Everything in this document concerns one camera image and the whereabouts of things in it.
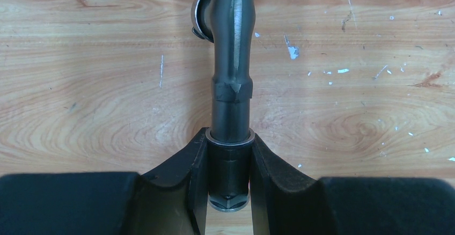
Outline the grey faucet with lever handle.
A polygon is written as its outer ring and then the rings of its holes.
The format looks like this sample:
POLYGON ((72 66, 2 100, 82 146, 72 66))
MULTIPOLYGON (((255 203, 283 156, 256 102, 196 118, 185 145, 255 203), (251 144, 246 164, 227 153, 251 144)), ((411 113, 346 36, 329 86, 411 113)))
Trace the grey faucet with lever handle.
POLYGON ((210 135, 220 143, 242 143, 250 135, 254 0, 194 0, 191 17, 193 33, 214 45, 210 135))

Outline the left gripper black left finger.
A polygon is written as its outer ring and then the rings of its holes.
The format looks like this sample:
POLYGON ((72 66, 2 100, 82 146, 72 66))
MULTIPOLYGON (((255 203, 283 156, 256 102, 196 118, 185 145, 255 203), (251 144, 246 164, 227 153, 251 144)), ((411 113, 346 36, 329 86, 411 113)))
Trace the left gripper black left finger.
POLYGON ((154 169, 1 177, 1 234, 204 234, 207 139, 201 129, 154 169))

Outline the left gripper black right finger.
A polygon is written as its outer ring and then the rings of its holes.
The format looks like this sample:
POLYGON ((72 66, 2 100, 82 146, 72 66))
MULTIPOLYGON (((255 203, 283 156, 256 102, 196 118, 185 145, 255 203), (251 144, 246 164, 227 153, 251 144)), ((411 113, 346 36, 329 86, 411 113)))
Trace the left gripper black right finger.
POLYGON ((454 188, 429 178, 312 179, 252 146, 254 234, 454 234, 454 188))

